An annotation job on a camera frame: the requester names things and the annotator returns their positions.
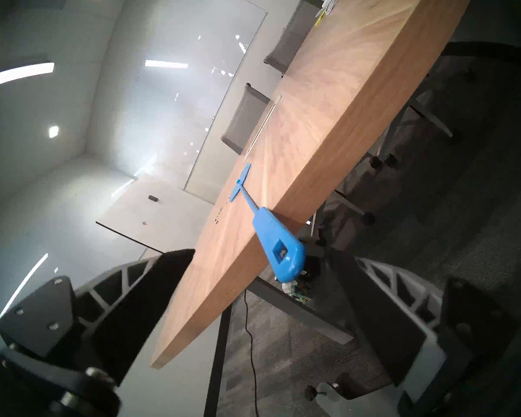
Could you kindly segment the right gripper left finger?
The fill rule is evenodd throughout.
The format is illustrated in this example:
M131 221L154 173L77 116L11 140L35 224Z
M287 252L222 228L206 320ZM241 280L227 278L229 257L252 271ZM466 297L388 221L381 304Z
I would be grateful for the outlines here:
M108 270L74 289L55 276L0 317L3 356L56 385L98 373L120 385L165 313L195 249L166 252Z

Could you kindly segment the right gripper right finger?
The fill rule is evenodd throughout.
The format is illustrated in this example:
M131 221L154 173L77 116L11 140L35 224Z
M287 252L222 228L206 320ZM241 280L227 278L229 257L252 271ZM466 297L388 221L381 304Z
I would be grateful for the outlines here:
M328 251L357 327L401 390L398 416L438 416L462 385L498 360L520 321L465 279L443 289L386 263Z

